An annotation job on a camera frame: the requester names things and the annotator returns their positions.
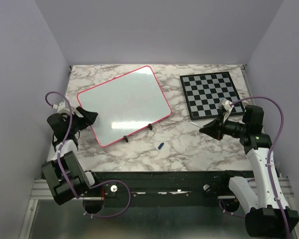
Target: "cable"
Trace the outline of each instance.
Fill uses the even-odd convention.
[[[273,173],[271,171],[271,164],[270,164],[271,163],[270,162],[271,153],[274,150],[274,147],[275,147],[275,145],[276,145],[276,143],[278,141],[278,138],[279,138],[279,136],[281,134],[281,131],[283,130],[284,121],[285,121],[284,120],[284,113],[283,113],[283,110],[281,109],[281,107],[278,105],[277,102],[275,102],[273,99],[265,97],[265,96],[251,96],[251,97],[242,98],[240,100],[237,100],[237,101],[233,102],[232,104],[230,104],[230,106],[233,106],[233,105],[235,105],[235,104],[237,104],[239,102],[242,102],[242,101],[245,101],[245,100],[249,100],[249,99],[265,99],[265,100],[268,100],[268,101],[274,103],[277,106],[277,108],[278,108],[278,110],[280,112],[281,123],[280,123],[280,127],[279,127],[279,130],[278,130],[278,133],[277,133],[277,135],[276,135],[276,137],[275,137],[275,139],[273,141],[273,144],[270,147],[269,152],[268,152],[268,156],[267,156],[267,167],[268,167],[268,174],[269,174],[269,177],[270,177],[270,182],[271,182],[271,185],[272,185],[272,188],[273,188],[273,191],[274,191],[274,195],[276,197],[277,204],[278,204],[278,206],[280,208],[280,211],[281,211],[283,219],[284,219],[285,229],[286,229],[286,238],[290,239],[290,229],[289,229],[289,225],[288,225],[288,220],[287,220],[284,208],[283,208],[283,206],[281,204],[281,201],[279,199],[279,195],[278,195],[278,192],[277,192],[277,189],[276,189],[276,186],[275,186],[275,181],[274,181]]]
[[[46,103],[49,106],[53,107],[53,105],[48,101],[48,96],[51,95],[51,94],[60,95],[64,99],[64,101],[66,102],[66,104],[69,107],[70,122],[69,122],[68,130],[67,130],[67,132],[66,132],[66,134],[65,134],[62,142],[60,143],[60,146],[59,146],[58,151],[57,151],[57,162],[58,162],[60,170],[61,170],[61,172],[63,174],[63,177],[64,177],[65,181],[67,182],[67,184],[69,185],[69,188],[70,188],[71,192],[73,193],[74,197],[80,198],[79,195],[76,193],[76,191],[75,191],[75,189],[74,189],[74,187],[73,187],[73,185],[72,185],[69,177],[67,176],[67,174],[66,174],[66,172],[65,172],[65,170],[64,170],[64,168],[62,166],[61,159],[60,159],[60,154],[61,154],[62,147],[63,147],[63,145],[64,145],[64,143],[65,143],[65,141],[66,141],[66,139],[67,139],[67,137],[68,137],[68,135],[70,133],[70,130],[71,130],[71,125],[72,125],[72,109],[71,109],[71,105],[70,105],[70,102],[68,101],[68,99],[63,94],[61,94],[60,92],[57,92],[57,91],[51,91],[51,92],[49,92],[49,93],[47,93],[45,95],[45,101],[46,101]],[[129,193],[129,201],[128,201],[127,205],[125,206],[125,208],[122,211],[120,211],[119,213],[116,213],[116,214],[113,214],[113,215],[108,215],[108,216],[98,216],[98,215],[88,214],[87,212],[85,212],[86,214],[88,214],[88,215],[90,215],[92,217],[96,217],[96,218],[112,218],[112,217],[116,217],[116,216],[122,214],[123,212],[125,212],[127,210],[127,208],[130,206],[130,203],[131,203],[131,191],[130,191],[129,187],[124,182],[119,181],[119,180],[108,180],[108,181],[105,181],[103,183],[99,183],[99,184],[97,184],[95,186],[92,186],[91,189],[100,187],[103,184],[110,183],[110,182],[121,183],[121,184],[123,184],[126,187],[128,193]]]
[[[124,182],[119,181],[119,180],[108,180],[108,181],[105,181],[105,182],[103,182],[103,183],[99,183],[99,184],[97,184],[97,185],[91,187],[91,189],[100,187],[100,186],[102,186],[102,185],[104,185],[104,184],[106,184],[106,183],[113,183],[113,182],[123,184],[123,185],[126,187],[127,191],[128,191],[128,194],[129,194],[129,200],[128,200],[128,203],[126,204],[126,206],[124,207],[124,209],[121,210],[120,212],[115,213],[115,214],[112,214],[112,215],[100,216],[100,215],[96,215],[96,214],[89,214],[89,213],[85,210],[84,206],[82,206],[83,210],[85,211],[84,215],[87,214],[87,215],[91,216],[91,218],[113,218],[113,217],[116,217],[116,216],[118,216],[118,215],[121,215],[122,213],[124,213],[124,212],[129,208],[130,203],[131,203],[131,191],[130,191],[129,187],[128,187]]]
[[[223,200],[219,200],[219,207],[223,211],[223,213],[226,213],[228,215],[231,215],[231,216],[234,216],[234,217],[238,217],[238,218],[245,218],[245,216],[243,216],[243,215],[238,215],[238,214],[234,214],[234,213],[230,213],[230,212],[226,211],[225,203],[224,203]]]

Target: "blue object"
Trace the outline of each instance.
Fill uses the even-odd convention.
[[[158,149],[161,149],[163,147],[164,143],[161,143],[158,147]]]

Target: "marble tabletop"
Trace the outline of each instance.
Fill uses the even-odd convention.
[[[77,94],[144,65],[74,66],[66,91],[72,108],[79,106]],[[141,130],[100,147],[90,128],[81,132],[76,157],[84,170],[93,171],[218,171],[251,170],[238,139],[225,136],[217,141],[199,133],[188,121],[189,113],[179,76],[229,71],[240,98],[248,96],[238,65],[150,65],[172,108],[170,117],[155,123],[153,130]],[[241,117],[232,117],[239,121]],[[203,126],[210,119],[195,121]]]

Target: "chessboard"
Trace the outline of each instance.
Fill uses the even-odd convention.
[[[218,115],[219,102],[226,98],[234,102],[239,100],[229,72],[180,76],[191,120],[214,118]],[[234,106],[231,116],[244,112],[242,103]]]

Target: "purple cable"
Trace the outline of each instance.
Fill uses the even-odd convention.
[[[231,216],[234,216],[234,217],[238,217],[238,218],[245,218],[245,216],[243,216],[243,215],[237,215],[237,214],[233,214],[233,213],[230,213],[230,212],[226,211],[226,209],[225,209],[225,203],[223,202],[223,200],[219,200],[219,207],[223,211],[223,213],[226,213],[228,215],[231,215]]]
[[[105,182],[103,182],[103,183],[99,183],[99,184],[97,184],[97,185],[91,187],[91,189],[100,187],[100,186],[102,186],[102,185],[104,185],[104,184],[106,184],[106,183],[113,183],[113,182],[123,184],[123,185],[126,187],[127,191],[128,191],[128,194],[129,194],[129,201],[128,201],[127,205],[125,206],[125,208],[124,208],[122,211],[120,211],[119,213],[115,213],[115,214],[108,215],[108,216],[100,216],[100,215],[95,215],[95,214],[89,214],[89,213],[87,213],[86,210],[85,210],[85,208],[84,208],[84,206],[83,206],[83,210],[85,211],[84,214],[87,214],[87,215],[92,216],[92,217],[95,217],[95,218],[113,218],[113,217],[116,217],[116,216],[118,216],[118,215],[121,215],[123,212],[125,212],[125,211],[129,208],[130,203],[131,203],[131,191],[130,191],[129,187],[128,187],[124,182],[119,181],[119,180],[108,180],[108,181],[105,181]]]
[[[281,107],[278,105],[277,102],[275,102],[273,99],[265,97],[265,96],[251,96],[251,97],[242,98],[240,100],[237,100],[237,101],[233,102],[230,106],[233,106],[233,105],[235,105],[235,104],[237,104],[239,102],[242,102],[242,101],[245,101],[245,100],[249,100],[249,99],[265,99],[265,100],[271,101],[272,103],[274,103],[277,106],[277,108],[278,108],[278,110],[280,112],[280,116],[281,116],[280,127],[279,127],[278,133],[277,133],[277,135],[276,135],[276,137],[274,139],[274,142],[273,142],[272,146],[269,149],[268,156],[267,156],[267,167],[268,167],[268,173],[269,173],[269,177],[270,177],[270,182],[271,182],[272,188],[274,190],[274,195],[275,195],[276,198],[278,198],[279,195],[278,195],[278,192],[277,192],[277,189],[276,189],[276,186],[275,186],[275,181],[274,181],[273,173],[271,171],[270,156],[271,156],[271,153],[274,150],[274,147],[275,147],[275,145],[276,145],[276,143],[278,141],[278,138],[279,138],[279,136],[281,134],[281,131],[283,130],[284,121],[285,121],[284,120],[284,113],[283,113],[283,110],[281,109]],[[285,211],[283,209],[283,206],[282,206],[280,200],[278,200],[278,199],[277,199],[277,204],[278,204],[278,206],[280,208],[280,211],[281,211],[281,213],[283,215],[283,219],[284,219],[284,223],[285,223],[285,228],[286,228],[286,237],[287,237],[287,239],[289,239],[290,238],[290,229],[289,229],[288,220],[287,220]]]
[[[63,138],[63,140],[62,140],[62,143],[61,143],[61,145],[60,145],[59,148],[58,148],[57,162],[58,162],[58,165],[59,165],[59,167],[60,167],[60,169],[61,169],[61,172],[62,172],[62,174],[63,174],[63,177],[64,177],[65,181],[68,183],[68,185],[69,185],[69,187],[70,187],[70,189],[71,189],[71,191],[72,191],[74,197],[76,197],[76,198],[80,198],[79,195],[76,193],[76,191],[75,191],[75,189],[74,189],[74,187],[73,187],[73,185],[72,185],[72,183],[71,183],[69,177],[66,175],[66,172],[65,172],[65,170],[64,170],[64,168],[63,168],[63,166],[62,166],[61,159],[60,159],[60,154],[61,154],[62,147],[63,147],[63,145],[64,145],[64,143],[65,143],[65,141],[66,141],[66,139],[67,139],[67,137],[68,137],[68,135],[69,135],[69,133],[70,133],[70,129],[71,129],[71,125],[72,125],[72,109],[71,109],[71,105],[70,105],[70,102],[68,101],[68,99],[67,99],[63,94],[61,94],[60,92],[57,92],[57,91],[51,91],[51,92],[49,92],[49,93],[47,93],[47,94],[45,95],[45,101],[46,101],[47,104],[50,105],[51,107],[53,107],[53,105],[50,104],[50,102],[48,101],[48,96],[51,95],[51,94],[57,94],[57,95],[60,95],[60,96],[64,99],[64,101],[66,102],[66,104],[67,104],[68,107],[69,107],[69,111],[70,111],[70,113],[69,113],[69,115],[70,115],[70,123],[69,123],[69,126],[68,126],[68,130],[67,130],[67,132],[66,132],[66,134],[65,134],[65,136],[64,136],[64,138]]]
[[[65,172],[65,170],[64,170],[64,168],[63,168],[63,166],[62,166],[61,159],[60,159],[60,154],[61,154],[62,147],[63,147],[63,145],[64,145],[64,143],[65,143],[65,141],[66,141],[66,138],[68,137],[68,135],[69,135],[69,133],[70,133],[70,130],[71,130],[71,125],[72,125],[72,109],[71,109],[71,105],[70,105],[70,102],[68,101],[68,99],[67,99],[63,94],[61,94],[60,92],[57,92],[57,91],[51,91],[51,92],[49,92],[49,93],[47,93],[47,94],[45,95],[45,101],[46,101],[46,103],[47,103],[49,106],[53,107],[53,105],[48,101],[48,96],[51,95],[51,94],[57,94],[57,95],[60,95],[60,96],[64,99],[64,101],[66,102],[66,104],[67,104],[68,107],[69,107],[69,111],[70,111],[70,112],[69,112],[69,115],[70,115],[69,127],[68,127],[68,130],[67,130],[67,132],[66,132],[64,138],[63,138],[62,144],[61,144],[61,145],[59,146],[59,148],[58,148],[57,162],[58,162],[58,165],[59,165],[59,167],[60,167],[60,170],[61,170],[61,172],[62,172],[62,174],[63,174],[63,177],[64,177],[65,181],[67,182],[67,184],[69,185],[69,187],[70,187],[70,189],[71,189],[73,195],[74,195],[76,198],[80,198],[79,195],[76,193],[76,191],[75,191],[75,189],[74,189],[74,187],[73,187],[73,185],[72,185],[72,183],[71,183],[69,177],[66,175],[66,172]],[[122,213],[125,212],[125,211],[127,210],[127,208],[130,206],[130,203],[131,203],[131,192],[130,192],[129,187],[128,187],[124,182],[122,182],[122,181],[119,181],[119,180],[109,180],[109,181],[105,181],[105,182],[103,182],[103,183],[99,183],[99,184],[97,184],[97,185],[91,187],[91,189],[93,189],[93,188],[97,188],[97,187],[99,187],[99,186],[102,186],[102,185],[105,184],[105,183],[110,183],[110,182],[118,182],[118,183],[122,183],[122,184],[126,187],[128,193],[129,193],[129,201],[128,201],[126,207],[125,207],[121,212],[116,213],[116,214],[113,214],[113,215],[108,215],[108,216],[98,216],[98,215],[91,215],[91,214],[88,214],[88,213],[87,213],[88,215],[93,216],[93,217],[96,217],[96,218],[112,218],[112,217],[116,217],[116,216],[122,214]]]

